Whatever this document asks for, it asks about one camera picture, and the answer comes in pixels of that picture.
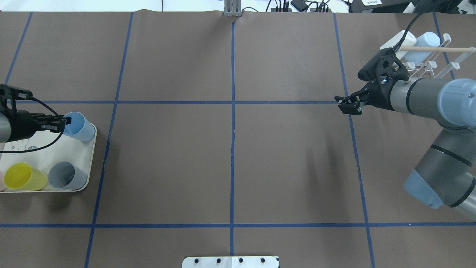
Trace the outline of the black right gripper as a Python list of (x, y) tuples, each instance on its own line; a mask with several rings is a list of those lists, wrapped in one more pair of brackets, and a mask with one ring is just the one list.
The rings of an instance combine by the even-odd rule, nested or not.
[(395, 111), (390, 100), (395, 84), (395, 81), (387, 81), (384, 84), (372, 81), (349, 96), (335, 96), (334, 99), (340, 111), (348, 115), (362, 115), (364, 105)]

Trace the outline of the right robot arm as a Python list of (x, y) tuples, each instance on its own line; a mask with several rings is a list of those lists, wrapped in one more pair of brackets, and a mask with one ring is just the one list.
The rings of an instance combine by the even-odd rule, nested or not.
[(416, 78), (370, 81), (349, 96), (336, 96), (344, 114), (367, 106), (435, 121), (441, 128), (403, 184), (415, 200), (475, 220), (475, 81)]

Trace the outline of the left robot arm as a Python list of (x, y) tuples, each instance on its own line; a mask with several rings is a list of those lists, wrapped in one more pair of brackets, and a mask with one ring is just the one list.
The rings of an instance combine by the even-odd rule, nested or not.
[(14, 112), (7, 109), (0, 114), (1, 143), (29, 139), (37, 132), (61, 133), (71, 124), (72, 118), (63, 115), (30, 113), (25, 110)]

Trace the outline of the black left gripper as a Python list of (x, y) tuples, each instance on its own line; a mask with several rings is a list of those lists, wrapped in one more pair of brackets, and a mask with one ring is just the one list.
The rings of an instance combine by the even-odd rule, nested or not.
[(60, 121), (64, 121), (65, 124), (71, 124), (72, 119), (71, 117), (65, 117), (63, 115), (46, 115), (43, 113), (30, 113), (25, 110), (18, 110), (17, 113), (13, 115), (13, 139), (29, 139), (39, 131), (62, 133), (66, 126), (59, 124)]

